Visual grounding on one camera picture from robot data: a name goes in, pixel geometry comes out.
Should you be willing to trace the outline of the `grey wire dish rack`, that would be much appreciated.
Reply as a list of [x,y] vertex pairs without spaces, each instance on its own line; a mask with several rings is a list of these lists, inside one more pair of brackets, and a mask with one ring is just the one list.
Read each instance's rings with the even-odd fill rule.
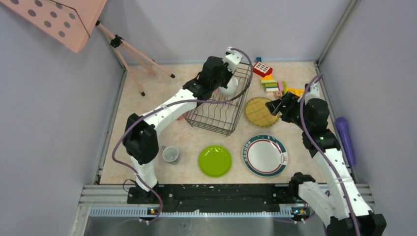
[[221,104],[204,103],[187,112],[185,120],[192,127],[198,127],[215,133],[231,135],[240,120],[243,112],[243,104],[246,102],[249,89],[246,88],[250,78],[250,65],[240,62],[231,79],[232,84],[237,85],[235,93],[222,92],[217,89],[213,92],[210,101],[226,101],[239,94],[241,96],[233,101]]

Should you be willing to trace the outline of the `woven bamboo tray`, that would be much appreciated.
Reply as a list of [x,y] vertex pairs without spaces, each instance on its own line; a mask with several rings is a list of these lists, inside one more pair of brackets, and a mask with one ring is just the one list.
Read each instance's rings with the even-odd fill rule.
[[271,127],[278,122],[279,116],[273,116],[266,107],[272,100],[267,97],[254,97],[244,106],[244,115],[253,125],[258,127]]

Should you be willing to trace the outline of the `white ceramic bowl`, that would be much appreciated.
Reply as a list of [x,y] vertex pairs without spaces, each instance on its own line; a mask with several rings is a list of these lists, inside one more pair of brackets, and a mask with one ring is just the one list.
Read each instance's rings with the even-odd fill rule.
[[227,84],[227,88],[219,87],[219,91],[222,95],[230,97],[234,96],[237,91],[239,82],[237,77],[233,76]]

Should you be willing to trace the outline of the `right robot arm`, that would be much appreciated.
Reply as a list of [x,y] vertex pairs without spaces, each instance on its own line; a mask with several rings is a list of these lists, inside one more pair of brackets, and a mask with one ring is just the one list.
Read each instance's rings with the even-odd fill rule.
[[265,106],[273,116],[281,115],[282,121],[303,131],[303,145],[324,174],[330,192],[324,193],[312,176],[298,172],[289,182],[289,198],[295,203],[306,201],[328,236],[381,236],[387,222],[381,213],[374,213],[357,189],[340,143],[327,128],[327,102],[320,98],[305,102],[289,92]]

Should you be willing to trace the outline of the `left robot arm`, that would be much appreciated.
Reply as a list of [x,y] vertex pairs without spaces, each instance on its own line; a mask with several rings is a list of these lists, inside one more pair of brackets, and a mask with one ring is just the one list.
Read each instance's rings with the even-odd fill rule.
[[160,150],[160,133],[188,111],[203,103],[214,104],[212,94],[218,88],[228,88],[238,65],[245,57],[247,55],[242,50],[232,47],[226,50],[223,58],[208,57],[197,76],[186,82],[166,102],[140,116],[129,116],[121,143],[132,160],[136,183],[140,188],[139,197],[145,203],[154,202],[158,195],[154,159]]

